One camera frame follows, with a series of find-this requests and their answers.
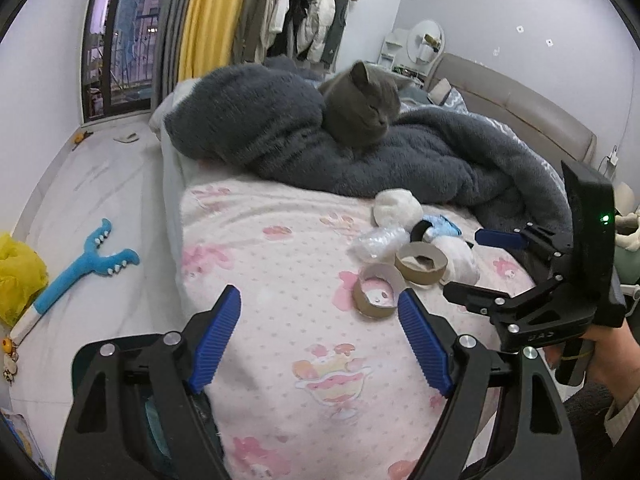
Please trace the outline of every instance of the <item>floor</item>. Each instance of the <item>floor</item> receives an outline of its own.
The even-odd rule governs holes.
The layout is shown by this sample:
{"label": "floor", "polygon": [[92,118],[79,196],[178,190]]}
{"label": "floor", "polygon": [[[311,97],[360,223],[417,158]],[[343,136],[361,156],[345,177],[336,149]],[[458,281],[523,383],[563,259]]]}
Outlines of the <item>floor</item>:
{"label": "floor", "polygon": [[[131,132],[140,140],[113,140]],[[76,283],[20,345],[10,390],[13,410],[27,419],[52,470],[72,403],[76,352],[93,341],[185,325],[164,226],[160,143],[146,123],[101,130],[71,153],[44,197],[27,243],[49,275],[57,276],[82,253],[86,236],[102,218],[113,223],[103,254],[131,248],[140,265],[112,278],[90,274]]]}

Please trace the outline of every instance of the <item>wall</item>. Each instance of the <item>wall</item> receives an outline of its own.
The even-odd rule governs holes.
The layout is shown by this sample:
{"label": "wall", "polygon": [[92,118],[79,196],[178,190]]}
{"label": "wall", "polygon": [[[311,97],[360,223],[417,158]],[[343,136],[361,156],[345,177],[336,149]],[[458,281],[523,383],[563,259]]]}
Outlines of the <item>wall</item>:
{"label": "wall", "polygon": [[[596,166],[620,142],[638,48],[608,0],[402,0],[395,26],[411,28],[427,18],[442,25],[448,52],[523,83],[590,128],[598,137]],[[618,177],[640,195],[639,172],[626,162],[633,163],[638,124],[628,122]]]}
{"label": "wall", "polygon": [[378,61],[385,35],[392,29],[400,0],[359,0],[349,4],[336,70],[359,59]]}
{"label": "wall", "polygon": [[11,230],[49,163],[81,124],[89,0],[27,0],[0,43],[0,231]]}

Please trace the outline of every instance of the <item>beige headboard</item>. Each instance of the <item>beige headboard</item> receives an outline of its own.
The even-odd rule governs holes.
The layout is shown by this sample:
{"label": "beige headboard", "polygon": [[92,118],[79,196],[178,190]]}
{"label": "beige headboard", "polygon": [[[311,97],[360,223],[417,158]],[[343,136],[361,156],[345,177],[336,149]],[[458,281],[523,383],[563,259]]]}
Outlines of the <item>beige headboard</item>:
{"label": "beige headboard", "polygon": [[529,147],[561,172],[560,161],[591,162],[596,136],[559,106],[507,76],[453,54],[444,54],[431,70],[431,89],[447,78],[470,112],[508,124]]}

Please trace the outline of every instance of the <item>white plush toy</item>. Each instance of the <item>white plush toy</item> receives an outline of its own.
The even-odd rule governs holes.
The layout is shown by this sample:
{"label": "white plush toy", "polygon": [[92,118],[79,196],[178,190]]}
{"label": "white plush toy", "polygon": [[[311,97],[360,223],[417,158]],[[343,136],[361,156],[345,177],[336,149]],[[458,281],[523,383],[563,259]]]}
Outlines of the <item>white plush toy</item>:
{"label": "white plush toy", "polygon": [[461,236],[439,236],[431,242],[447,257],[449,263],[440,283],[449,282],[475,285],[480,279],[480,269],[471,248]]}
{"label": "white plush toy", "polygon": [[373,218],[379,227],[411,229],[422,220],[422,206],[406,189],[387,189],[378,193],[373,205]]}
{"label": "white plush toy", "polygon": [[640,216],[638,213],[629,213],[626,216],[616,216],[616,228],[636,229],[630,235],[619,235],[616,233],[616,245],[627,251],[635,253],[640,249]]}

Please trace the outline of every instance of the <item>brown tape roll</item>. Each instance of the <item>brown tape roll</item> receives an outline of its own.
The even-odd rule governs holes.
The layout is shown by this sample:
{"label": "brown tape roll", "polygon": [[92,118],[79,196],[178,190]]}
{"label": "brown tape roll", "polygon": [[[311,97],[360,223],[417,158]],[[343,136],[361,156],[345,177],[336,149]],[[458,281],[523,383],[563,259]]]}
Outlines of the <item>brown tape roll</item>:
{"label": "brown tape roll", "polygon": [[[371,278],[379,278],[391,286],[394,293],[393,306],[377,305],[369,301],[369,298],[362,290],[362,284]],[[363,316],[381,319],[391,316],[396,311],[396,308],[398,308],[398,297],[406,288],[406,282],[402,274],[400,274],[393,265],[372,264],[364,267],[364,269],[360,271],[358,281],[353,287],[353,301],[356,304],[356,309]]]}
{"label": "brown tape roll", "polygon": [[[426,258],[426,263],[432,268],[409,266],[402,261],[410,257],[420,258],[421,263],[425,261],[423,258]],[[447,270],[447,265],[449,261],[445,254],[439,248],[425,242],[412,242],[401,247],[396,253],[396,268],[406,279],[418,285],[438,283]]]}

